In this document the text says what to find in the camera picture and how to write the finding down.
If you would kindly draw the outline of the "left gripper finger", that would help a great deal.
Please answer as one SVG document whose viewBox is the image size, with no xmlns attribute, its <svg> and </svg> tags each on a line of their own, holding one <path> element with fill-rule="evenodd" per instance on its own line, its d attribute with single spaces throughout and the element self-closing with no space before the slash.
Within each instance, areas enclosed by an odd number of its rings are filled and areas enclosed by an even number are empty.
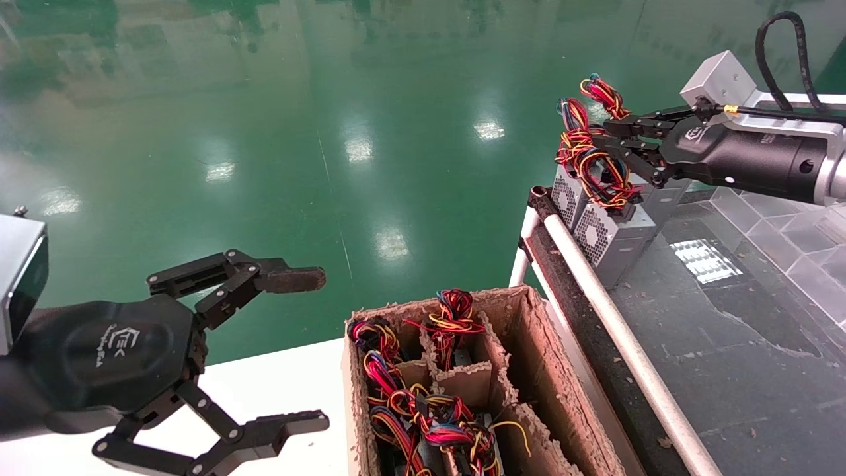
<svg viewBox="0 0 846 476">
<path fill-rule="evenodd" d="M 237 249 L 164 269 L 146 278 L 152 296 L 184 298 L 209 290 L 194 306 L 200 327 L 216 329 L 257 295 L 313 292 L 326 284 L 321 267 L 292 268 L 281 257 L 259 259 Z"/>
</svg>

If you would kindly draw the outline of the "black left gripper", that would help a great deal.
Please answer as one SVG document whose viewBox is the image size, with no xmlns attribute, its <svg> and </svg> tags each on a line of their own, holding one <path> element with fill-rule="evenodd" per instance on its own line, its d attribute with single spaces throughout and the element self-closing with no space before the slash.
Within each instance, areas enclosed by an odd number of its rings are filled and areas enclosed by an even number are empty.
<svg viewBox="0 0 846 476">
<path fill-rule="evenodd" d="M 93 446 L 94 457 L 112 467 L 229 475 L 278 457 L 291 436 L 329 428 L 321 411 L 236 424 L 194 383 L 205 361 L 205 331 L 170 296 L 37 309 L 13 345 L 13 432 L 84 434 L 117 425 Z M 143 427 L 156 427 L 183 403 L 218 435 L 211 449 L 188 457 L 135 443 Z"/>
</svg>

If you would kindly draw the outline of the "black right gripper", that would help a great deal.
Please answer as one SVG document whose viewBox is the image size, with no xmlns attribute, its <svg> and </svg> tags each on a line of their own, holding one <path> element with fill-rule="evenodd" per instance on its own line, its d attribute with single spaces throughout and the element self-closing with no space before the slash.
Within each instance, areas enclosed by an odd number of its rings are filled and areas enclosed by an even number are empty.
<svg viewBox="0 0 846 476">
<path fill-rule="evenodd" d="M 725 186 L 790 201 L 815 202 L 817 175 L 827 142 L 761 132 L 740 132 L 723 124 L 702 126 L 689 106 L 633 114 L 624 106 L 608 109 L 599 138 L 664 139 L 596 141 L 607 155 L 605 182 L 631 181 L 637 175 L 655 188 L 680 178 Z"/>
</svg>

